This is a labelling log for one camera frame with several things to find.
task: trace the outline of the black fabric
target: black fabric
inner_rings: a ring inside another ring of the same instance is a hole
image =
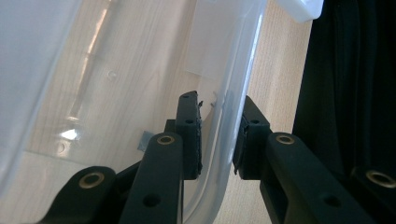
[[[396,176],[396,3],[325,1],[313,22],[293,133],[339,177]]]

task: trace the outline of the wooden surface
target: wooden surface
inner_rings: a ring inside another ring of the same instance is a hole
[[[311,24],[296,23],[274,0],[268,1],[248,95],[274,132],[291,132]],[[215,223],[271,223],[259,185],[241,180],[232,168]]]
[[[0,202],[0,223],[38,221],[67,179],[84,167],[100,164],[118,172],[140,160],[142,133],[162,131],[181,93],[198,90],[203,119],[209,116],[222,79],[184,67],[195,1],[169,1],[82,2],[22,166]],[[310,25],[295,23],[268,2],[248,94],[274,131],[291,130]],[[68,130],[77,136],[65,138]],[[268,220],[259,183],[230,175],[215,222]]]

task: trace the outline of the brass ring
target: brass ring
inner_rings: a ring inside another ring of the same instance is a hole
[[[175,138],[169,135],[163,135],[157,138],[157,142],[161,145],[170,145],[175,142]]]
[[[396,188],[396,181],[392,177],[382,174],[378,171],[374,171],[374,170],[367,171],[366,177],[371,182],[373,182],[381,187],[384,187],[387,189],[395,189]]]
[[[285,145],[291,145],[294,143],[294,139],[285,135],[285,134],[280,134],[276,137],[276,141],[285,144]]]
[[[93,182],[87,182],[87,179],[91,176],[96,176],[97,180]],[[105,180],[105,175],[100,172],[92,172],[90,174],[84,175],[78,182],[82,189],[92,189],[100,185]]]

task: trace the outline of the screw hole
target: screw hole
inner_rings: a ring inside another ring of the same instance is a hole
[[[161,197],[158,194],[149,194],[143,199],[143,204],[146,207],[155,207],[161,202]]]
[[[175,138],[169,135],[164,135],[157,138],[157,142],[161,145],[169,145],[175,142]]]
[[[334,195],[331,195],[328,193],[322,195],[322,200],[323,200],[323,202],[325,202],[327,205],[329,205],[331,207],[340,207],[341,206],[340,200],[338,200],[338,198],[335,197]]]
[[[289,136],[283,135],[283,134],[278,135],[276,137],[276,141],[278,141],[279,143],[285,144],[285,145],[291,145],[294,143],[294,139],[292,139]]]
[[[100,172],[92,172],[84,175],[78,182],[82,189],[92,189],[105,180],[105,175]]]
[[[384,187],[387,189],[395,189],[396,188],[396,181],[388,175],[382,174],[378,171],[371,170],[366,173],[366,176],[371,182],[373,182],[381,187]]]

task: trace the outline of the clear plastic bin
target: clear plastic bin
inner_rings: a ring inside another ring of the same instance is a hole
[[[187,91],[204,101],[204,168],[185,181],[183,217],[213,221],[264,7],[265,0],[0,4],[0,223],[37,222],[85,167],[119,172],[140,161],[142,139],[163,132]]]

